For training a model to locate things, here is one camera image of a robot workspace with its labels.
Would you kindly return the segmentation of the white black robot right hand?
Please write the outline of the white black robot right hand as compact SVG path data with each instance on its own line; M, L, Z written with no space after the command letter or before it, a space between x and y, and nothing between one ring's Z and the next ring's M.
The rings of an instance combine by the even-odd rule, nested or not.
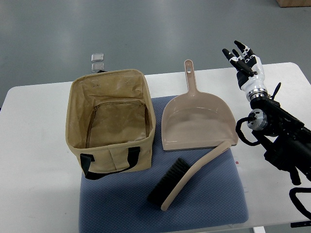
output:
M245 92L248 101L258 96L267 96L267 88L264 85L265 74L260 58L247 45L239 41L234 41L234 44L240 51L222 49L222 52L237 71L240 90Z

